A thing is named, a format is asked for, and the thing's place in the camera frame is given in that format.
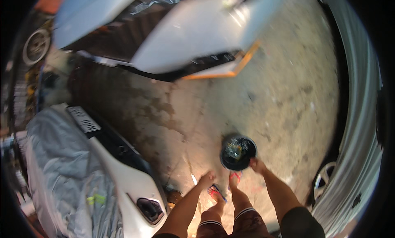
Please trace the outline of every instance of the car cover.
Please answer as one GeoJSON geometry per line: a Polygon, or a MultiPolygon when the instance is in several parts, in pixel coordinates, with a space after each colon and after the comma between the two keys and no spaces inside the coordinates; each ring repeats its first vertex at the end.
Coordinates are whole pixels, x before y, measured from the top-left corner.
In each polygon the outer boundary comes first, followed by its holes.
{"type": "Polygon", "coordinates": [[[49,237],[121,238],[116,189],[87,137],[54,108],[27,125],[28,186],[49,237]]]}

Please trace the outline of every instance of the orange object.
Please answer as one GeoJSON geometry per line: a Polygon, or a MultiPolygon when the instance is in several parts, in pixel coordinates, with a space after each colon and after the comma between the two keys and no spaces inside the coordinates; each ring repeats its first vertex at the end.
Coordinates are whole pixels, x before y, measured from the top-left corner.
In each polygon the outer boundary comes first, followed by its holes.
{"type": "Polygon", "coordinates": [[[249,51],[245,54],[245,56],[241,59],[239,64],[235,67],[233,71],[229,71],[228,73],[216,73],[216,74],[208,74],[208,75],[187,75],[182,79],[191,80],[191,79],[209,79],[209,78],[225,78],[225,77],[235,77],[240,71],[247,65],[247,63],[251,60],[252,56],[255,54],[256,50],[259,48],[260,42],[257,40],[251,46],[249,51]]]}
{"type": "Polygon", "coordinates": [[[34,6],[35,10],[40,10],[46,14],[56,14],[63,0],[38,0],[34,6]]]}

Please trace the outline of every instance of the license plate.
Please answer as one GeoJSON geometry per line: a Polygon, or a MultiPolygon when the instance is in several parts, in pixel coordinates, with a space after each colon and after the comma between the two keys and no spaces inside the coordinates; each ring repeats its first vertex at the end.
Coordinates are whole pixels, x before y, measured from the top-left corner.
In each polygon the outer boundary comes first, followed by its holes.
{"type": "Polygon", "coordinates": [[[101,127],[80,106],[67,107],[68,112],[82,128],[84,133],[101,130],[101,127]]]}

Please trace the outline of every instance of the person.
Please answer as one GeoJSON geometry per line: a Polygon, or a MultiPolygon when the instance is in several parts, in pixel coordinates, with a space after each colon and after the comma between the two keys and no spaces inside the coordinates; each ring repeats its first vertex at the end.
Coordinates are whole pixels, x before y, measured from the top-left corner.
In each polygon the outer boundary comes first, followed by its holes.
{"type": "MultiPolygon", "coordinates": [[[[258,159],[251,159],[250,167],[265,179],[270,200],[276,210],[280,231],[283,238],[325,238],[321,225],[310,212],[299,203],[292,190],[278,179],[265,164],[258,159]]],[[[235,206],[233,233],[228,235],[221,223],[225,199],[213,182],[215,174],[209,171],[202,176],[199,183],[192,188],[173,208],[166,222],[153,238],[186,238],[188,226],[195,214],[200,192],[208,189],[217,204],[201,214],[197,228],[197,238],[274,238],[269,234],[264,221],[252,207],[248,196],[237,188],[241,178],[240,172],[231,172],[229,189],[235,206]]]]}

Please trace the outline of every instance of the hand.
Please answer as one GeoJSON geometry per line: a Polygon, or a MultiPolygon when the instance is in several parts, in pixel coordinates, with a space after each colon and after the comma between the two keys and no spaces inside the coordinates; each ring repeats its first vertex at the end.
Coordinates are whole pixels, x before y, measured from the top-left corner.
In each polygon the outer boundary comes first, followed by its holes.
{"type": "Polygon", "coordinates": [[[215,180],[215,172],[213,170],[208,171],[204,176],[200,177],[199,185],[202,189],[209,188],[215,180]]]}
{"type": "Polygon", "coordinates": [[[260,174],[267,170],[265,163],[256,158],[250,159],[250,167],[253,169],[253,171],[260,174]]]}

